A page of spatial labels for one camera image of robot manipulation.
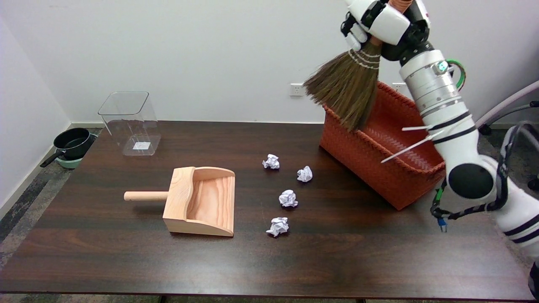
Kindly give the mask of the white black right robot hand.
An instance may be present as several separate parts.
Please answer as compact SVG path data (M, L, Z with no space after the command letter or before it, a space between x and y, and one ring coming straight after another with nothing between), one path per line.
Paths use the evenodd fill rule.
M347 0L348 12L340 31L349 54L372 68L381 57L405 61L430 35L430 19L422 0Z

